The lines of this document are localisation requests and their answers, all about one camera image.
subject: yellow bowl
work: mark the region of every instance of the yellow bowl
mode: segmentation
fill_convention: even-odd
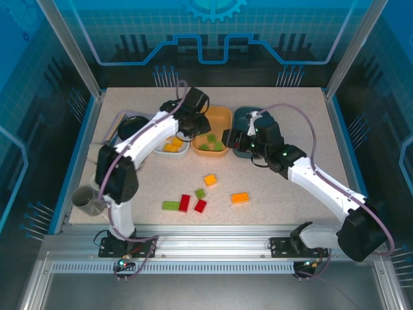
[[[211,131],[207,134],[196,137],[191,142],[191,146],[194,148],[195,153],[200,156],[213,158],[223,157],[226,153],[228,153],[229,148],[223,145],[223,150],[214,151],[214,145],[208,142],[207,136],[210,134],[215,134],[216,141],[221,142],[224,130],[232,128],[231,110],[229,108],[211,105],[205,113],[205,116],[209,120]],[[201,150],[200,147],[204,144],[207,144],[210,147],[210,150]]]

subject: robotic arm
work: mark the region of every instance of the robotic arm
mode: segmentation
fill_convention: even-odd
[[[178,100],[167,101],[155,117],[133,136],[115,147],[105,145],[99,151],[96,183],[102,186],[109,167],[119,153],[128,147],[110,174],[103,192],[105,201],[110,205],[109,212],[113,221],[110,233],[120,242],[134,238],[135,235],[130,200],[139,187],[136,170],[140,163],[164,139],[179,131],[189,137],[210,131],[209,122],[201,113],[205,103],[209,104],[207,95],[191,88],[180,108],[169,115],[176,108],[177,102]],[[348,196],[316,175],[312,170],[310,158],[296,146],[284,143],[276,122],[268,126],[268,123],[261,122],[260,118],[257,112],[247,116],[250,120],[248,132],[225,130],[222,138],[224,145],[241,152],[250,152],[252,159],[263,158],[270,170],[302,186],[326,205],[341,225],[326,226],[311,222],[300,225],[290,235],[291,244],[297,254],[318,247],[340,248],[351,259],[363,261],[386,240],[379,225],[358,204],[348,199]],[[336,187],[364,202],[375,214],[380,215],[383,212],[383,204],[346,188],[319,168],[316,169]]]
[[[111,225],[109,231],[119,240],[124,240],[125,237],[129,238],[135,233],[130,200],[139,187],[136,170],[141,162],[162,141],[179,131],[184,136],[194,137],[211,130],[208,119],[201,113],[205,103],[208,102],[209,104],[207,95],[196,88],[191,88],[179,110],[173,115],[169,115],[177,106],[178,101],[167,101],[161,106],[160,111],[154,118],[133,136],[115,147],[104,145],[99,151],[96,183],[102,186],[109,166],[119,153],[125,147],[128,147],[123,157],[118,161],[116,168],[110,174],[103,197],[110,205],[109,212],[111,212],[113,226],[117,230],[115,231]]]
[[[241,152],[250,152],[252,160],[263,158],[270,170],[300,185],[326,205],[341,224],[316,225],[307,222],[300,225],[290,235],[297,254],[318,247],[341,249],[351,259],[363,261],[387,237],[377,222],[348,196],[364,202],[376,215],[383,213],[384,205],[350,190],[316,166],[322,176],[348,196],[326,183],[314,173],[310,158],[302,150],[284,143],[279,125],[276,122],[270,126],[262,125],[265,122],[261,122],[260,117],[256,111],[247,115],[250,122],[248,132],[225,130],[222,138],[224,145]]]

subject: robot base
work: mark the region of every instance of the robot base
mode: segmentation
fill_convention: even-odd
[[[113,234],[107,232],[108,236],[102,238],[99,248],[99,257],[102,258],[120,258],[129,254],[132,258],[145,258],[148,255],[153,240],[146,242],[129,242],[117,239]],[[130,236],[132,239],[140,239],[136,237],[136,231]],[[149,258],[155,257],[154,249]]]
[[[271,250],[272,258],[323,258],[328,257],[328,250],[323,249],[321,253],[318,249],[300,248],[297,252],[291,245],[291,238],[270,238],[268,248]]]

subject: speckled tabletop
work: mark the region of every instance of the speckled tabletop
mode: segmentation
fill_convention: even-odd
[[[343,163],[320,88],[201,88],[212,105],[231,109],[242,106],[267,107],[290,103],[304,110],[317,134],[316,163],[341,183],[348,185]],[[102,142],[110,124],[120,110],[156,113],[159,106],[173,99],[172,88],[108,88],[94,132],[93,142]],[[286,143],[310,154],[310,129],[297,112],[287,108],[270,111],[279,123]],[[89,184],[96,166],[86,161],[81,185]],[[217,184],[207,188],[203,177],[217,176]],[[199,157],[192,149],[186,158],[165,159],[151,153],[138,174],[139,190],[132,200],[136,224],[167,225],[268,225],[336,222],[334,215],[306,190],[269,169],[260,169],[250,160],[237,158],[232,151],[223,158]],[[195,190],[203,188],[207,205],[204,213],[193,210]],[[232,205],[230,195],[248,192],[250,201]],[[191,195],[187,213],[163,211],[163,201],[179,201]],[[88,216],[73,208],[71,223],[107,223],[106,211]]]

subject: glass panel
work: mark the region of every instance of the glass panel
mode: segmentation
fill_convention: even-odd
[[[56,3],[102,87],[319,87],[370,0]]]
[[[0,309],[17,309],[90,94],[34,0],[0,0],[0,42]]]
[[[367,192],[386,202],[396,248],[406,244],[409,252],[413,247],[412,14],[411,1],[388,2],[337,92]],[[407,260],[397,267],[409,265]],[[402,285],[411,285],[405,281],[412,278],[411,266],[398,270],[405,273],[400,275]]]

